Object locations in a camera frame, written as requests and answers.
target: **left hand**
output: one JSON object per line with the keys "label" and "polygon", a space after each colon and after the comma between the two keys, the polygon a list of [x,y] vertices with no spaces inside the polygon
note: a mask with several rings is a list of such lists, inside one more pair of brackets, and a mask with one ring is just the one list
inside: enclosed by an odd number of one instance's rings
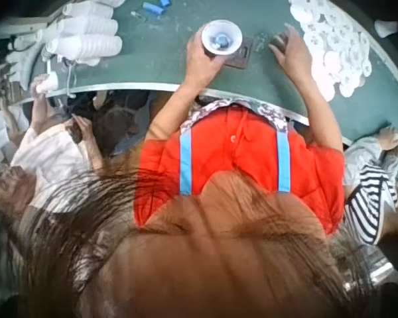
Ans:
{"label": "left hand", "polygon": [[186,77],[184,84],[203,90],[217,76],[226,59],[223,56],[209,58],[202,44],[204,26],[187,44]]}
{"label": "left hand", "polygon": [[78,126],[80,127],[83,140],[90,141],[91,139],[93,139],[94,135],[93,135],[92,122],[89,121],[87,118],[83,118],[83,117],[77,116],[75,114],[72,114],[72,117],[74,118],[74,120],[78,124]]}

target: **black and white striped shirt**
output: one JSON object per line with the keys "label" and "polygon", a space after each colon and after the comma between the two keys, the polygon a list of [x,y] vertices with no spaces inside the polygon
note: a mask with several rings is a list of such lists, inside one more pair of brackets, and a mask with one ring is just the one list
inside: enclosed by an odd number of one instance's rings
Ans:
{"label": "black and white striped shirt", "polygon": [[349,196],[344,211],[346,227],[358,242],[377,244],[387,204],[392,210],[398,206],[394,185],[382,168],[366,164],[360,172],[360,184]]}

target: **white shirt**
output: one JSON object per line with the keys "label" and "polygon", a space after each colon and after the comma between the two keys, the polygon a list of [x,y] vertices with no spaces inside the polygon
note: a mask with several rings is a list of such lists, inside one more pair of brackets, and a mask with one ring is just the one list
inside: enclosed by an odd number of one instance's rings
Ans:
{"label": "white shirt", "polygon": [[35,174],[36,189],[30,205],[40,209],[46,200],[53,197],[46,207],[52,213],[65,212],[71,199],[70,195],[57,197],[55,191],[73,182],[71,180],[82,172],[91,170],[84,141],[75,144],[63,124],[53,126],[40,135],[29,128],[11,166],[21,166],[26,173]]}

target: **green table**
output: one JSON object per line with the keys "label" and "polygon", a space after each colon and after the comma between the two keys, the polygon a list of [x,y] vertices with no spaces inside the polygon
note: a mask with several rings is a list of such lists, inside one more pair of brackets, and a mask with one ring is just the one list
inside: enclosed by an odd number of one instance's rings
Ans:
{"label": "green table", "polygon": [[[267,43],[284,29],[284,23],[300,28],[289,11],[288,0],[172,0],[165,15],[152,17],[144,13],[140,0],[126,0],[113,18],[119,23],[117,35],[123,39],[118,56],[106,58],[96,67],[76,67],[76,84],[72,92],[100,89],[156,89],[173,91],[181,83],[185,70],[186,43],[204,23],[228,19],[239,25],[245,36],[254,38],[253,52],[246,70],[225,68],[211,84],[207,95],[248,96],[282,107],[286,114],[307,124],[304,103],[279,69]],[[142,23],[130,15],[133,10],[148,16]],[[398,81],[372,50],[373,73],[351,98],[339,92],[330,102],[349,140],[374,133],[386,122],[398,126]],[[52,62],[58,72],[60,89],[65,92],[66,74]],[[34,74],[44,73],[40,60]]]}

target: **white cup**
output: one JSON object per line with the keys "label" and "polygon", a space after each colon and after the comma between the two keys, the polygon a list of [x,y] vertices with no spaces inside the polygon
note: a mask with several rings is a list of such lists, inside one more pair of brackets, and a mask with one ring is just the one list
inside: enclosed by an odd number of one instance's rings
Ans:
{"label": "white cup", "polygon": [[[223,36],[228,39],[228,47],[216,45],[216,38]],[[239,50],[243,40],[240,28],[227,20],[209,22],[202,32],[202,44],[205,49],[215,55],[230,55]]]}

